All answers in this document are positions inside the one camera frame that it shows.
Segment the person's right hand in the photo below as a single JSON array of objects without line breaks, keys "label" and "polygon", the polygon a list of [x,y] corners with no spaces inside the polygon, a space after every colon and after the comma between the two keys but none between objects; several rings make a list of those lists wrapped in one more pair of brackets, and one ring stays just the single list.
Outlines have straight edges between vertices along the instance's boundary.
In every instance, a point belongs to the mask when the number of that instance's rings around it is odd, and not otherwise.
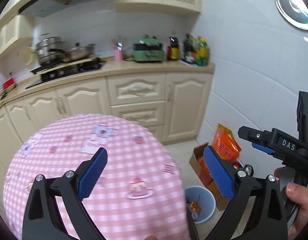
[{"label": "person's right hand", "polygon": [[300,206],[294,223],[288,230],[288,239],[308,239],[308,187],[289,183],[286,196]]}]

